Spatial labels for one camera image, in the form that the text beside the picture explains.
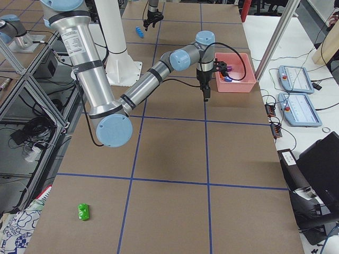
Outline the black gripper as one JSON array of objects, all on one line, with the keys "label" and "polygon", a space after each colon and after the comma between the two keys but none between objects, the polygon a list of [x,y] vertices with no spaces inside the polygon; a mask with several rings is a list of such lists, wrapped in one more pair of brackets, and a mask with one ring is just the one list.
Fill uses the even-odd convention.
[{"label": "black gripper", "polygon": [[150,25],[154,28],[156,23],[161,20],[163,20],[163,14],[158,9],[155,12],[147,11],[147,19],[143,21],[145,31],[148,31]]},{"label": "black gripper", "polygon": [[211,97],[209,82],[212,80],[212,71],[196,70],[196,75],[200,84],[200,89],[203,92],[203,101],[208,102]]}]

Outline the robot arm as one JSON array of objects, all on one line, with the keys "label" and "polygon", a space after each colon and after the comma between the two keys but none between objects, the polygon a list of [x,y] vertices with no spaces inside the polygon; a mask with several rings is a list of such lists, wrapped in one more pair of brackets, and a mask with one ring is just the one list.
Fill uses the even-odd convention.
[{"label": "robot arm", "polygon": [[148,31],[150,25],[152,28],[154,28],[155,25],[164,18],[162,12],[160,12],[158,9],[158,4],[159,0],[147,1],[145,6],[145,10],[147,9],[147,17],[142,18],[145,31]]},{"label": "robot arm", "polygon": [[89,25],[91,16],[84,1],[42,1],[46,25],[61,35],[72,70],[90,103],[90,119],[98,140],[107,147],[120,147],[132,136],[129,113],[143,102],[173,71],[197,67],[205,100],[215,68],[215,35],[200,31],[185,47],[166,52],[141,74],[141,62],[127,51],[117,1],[96,1],[95,7],[109,50],[107,62],[99,56]]}]

